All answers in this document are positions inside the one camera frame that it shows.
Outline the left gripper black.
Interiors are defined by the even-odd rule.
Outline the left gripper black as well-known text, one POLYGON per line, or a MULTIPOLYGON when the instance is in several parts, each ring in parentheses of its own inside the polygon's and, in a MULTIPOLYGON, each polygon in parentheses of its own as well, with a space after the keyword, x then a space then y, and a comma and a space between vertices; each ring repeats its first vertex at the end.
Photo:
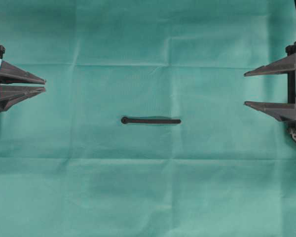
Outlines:
MULTIPOLYGON (((0 84, 45 84, 45 80, 2 60, 5 48, 0 45, 0 84)), ((13 105, 45 92, 44 87, 0 85, 0 112, 13 105)))

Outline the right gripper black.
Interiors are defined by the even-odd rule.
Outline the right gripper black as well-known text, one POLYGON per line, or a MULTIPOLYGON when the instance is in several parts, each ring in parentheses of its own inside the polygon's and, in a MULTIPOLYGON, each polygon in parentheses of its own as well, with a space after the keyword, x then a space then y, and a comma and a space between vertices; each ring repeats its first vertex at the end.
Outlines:
MULTIPOLYGON (((286 47, 288 56, 296 53, 296 42, 286 47)), ((287 125, 291 138, 296 142, 296 58, 283 58, 266 66, 246 72, 245 77, 288 73, 288 103, 245 101, 244 105, 261 111, 287 125)))

